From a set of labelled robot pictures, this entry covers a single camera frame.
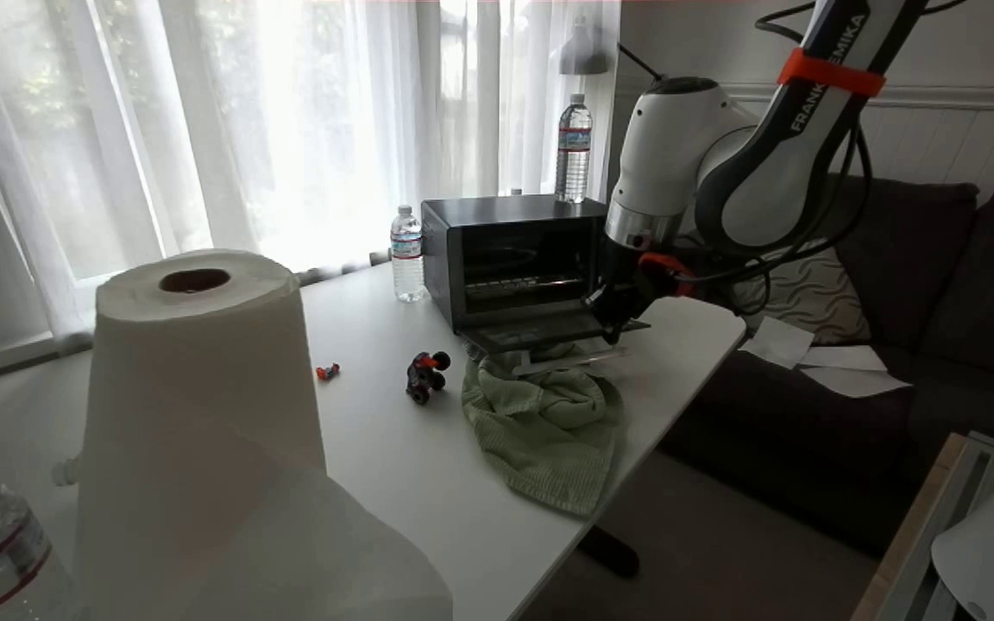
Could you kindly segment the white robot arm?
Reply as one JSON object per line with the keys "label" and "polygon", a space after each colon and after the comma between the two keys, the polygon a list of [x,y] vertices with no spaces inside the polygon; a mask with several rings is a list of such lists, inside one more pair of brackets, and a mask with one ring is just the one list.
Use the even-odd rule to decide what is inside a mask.
{"label": "white robot arm", "polygon": [[833,154],[861,136],[926,3],[813,0],[755,119],[703,76],[636,101],[587,298],[607,340],[660,298],[752,279],[825,242]]}

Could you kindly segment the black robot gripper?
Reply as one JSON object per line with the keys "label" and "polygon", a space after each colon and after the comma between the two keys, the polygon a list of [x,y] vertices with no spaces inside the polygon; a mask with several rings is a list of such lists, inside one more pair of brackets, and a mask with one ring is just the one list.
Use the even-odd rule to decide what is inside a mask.
{"label": "black robot gripper", "polygon": [[625,244],[603,244],[603,261],[587,293],[587,309],[601,325],[607,340],[637,321],[660,298],[681,290],[681,261],[664,253],[632,253]]}

